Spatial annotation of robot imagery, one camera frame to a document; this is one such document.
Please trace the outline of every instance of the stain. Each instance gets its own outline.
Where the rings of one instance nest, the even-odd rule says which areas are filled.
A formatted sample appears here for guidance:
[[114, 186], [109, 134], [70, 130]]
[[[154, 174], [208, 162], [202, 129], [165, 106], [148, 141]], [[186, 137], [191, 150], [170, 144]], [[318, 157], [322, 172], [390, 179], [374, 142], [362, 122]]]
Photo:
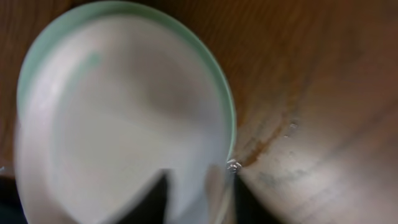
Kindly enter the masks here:
[[254, 148], [254, 150], [252, 151], [251, 155], [248, 156], [244, 161], [241, 161], [240, 164], [242, 164], [243, 167], [247, 167], [252, 165], [253, 163], [255, 163], [258, 160], [258, 157], [263, 153], [266, 152], [269, 147], [271, 146], [271, 144], [274, 142], [275, 139], [277, 139], [282, 130], [283, 130], [284, 124], [281, 123], [271, 134], [270, 138], [268, 138], [267, 141], [262, 142], [262, 141], [258, 141], [256, 143], [256, 146]]
[[[296, 170], [295, 172], [288, 173], [287, 175], [282, 175], [275, 177], [276, 181], [279, 183], [292, 183], [296, 182], [298, 180], [302, 180], [304, 177], [308, 177], [316, 172], [316, 170], [320, 169], [323, 167], [325, 164], [327, 164], [330, 160], [332, 159], [338, 159], [338, 157], [341, 156], [342, 152], [350, 151], [353, 148], [351, 147], [352, 144], [360, 141], [365, 135], [367, 135], [369, 132], [374, 131], [375, 128], [379, 127], [382, 121], [385, 121], [385, 118], [387, 118], [389, 115], [391, 115], [393, 112], [398, 110], [398, 99], [394, 100], [393, 102], [390, 102], [389, 104], [386, 105], [383, 109], [379, 110], [377, 113], [375, 113], [373, 116], [371, 116], [366, 122], [364, 122], [358, 130], [353, 133], [352, 135], [348, 136], [346, 139], [344, 139], [339, 145], [334, 147], [333, 149], [330, 149], [330, 152], [322, 157], [318, 162], [316, 162], [314, 165], [309, 167], [306, 170]], [[398, 146], [397, 144], [397, 139], [398, 136], [397, 134], [398, 131], [393, 130], [392, 135], [387, 141], [385, 141], [380, 147], [377, 147], [374, 151], [375, 152], [381, 152], [385, 149], [386, 147], [393, 147], [396, 148]], [[314, 197], [321, 197], [320, 195], [323, 195], [325, 192], [328, 192], [327, 190], [323, 190], [322, 192], [314, 195]], [[292, 214], [297, 213], [297, 211], [304, 209], [309, 202], [305, 202], [302, 205], [299, 205], [298, 207], [295, 208], [296, 211], [293, 211]]]
[[278, 180], [273, 175], [265, 174], [263, 172], [258, 174], [257, 179], [258, 181], [266, 184], [268, 187], [275, 188], [277, 185], [279, 185]]

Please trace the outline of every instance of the wooden surface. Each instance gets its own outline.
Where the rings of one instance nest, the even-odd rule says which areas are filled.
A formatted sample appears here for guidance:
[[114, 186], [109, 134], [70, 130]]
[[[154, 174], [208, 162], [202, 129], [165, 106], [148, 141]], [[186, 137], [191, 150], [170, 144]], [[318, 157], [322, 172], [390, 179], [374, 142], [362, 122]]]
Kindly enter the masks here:
[[[29, 45], [84, 2], [0, 1], [2, 164]], [[398, 1], [141, 2], [219, 60], [238, 113], [235, 158], [265, 204], [289, 223], [398, 223]]]

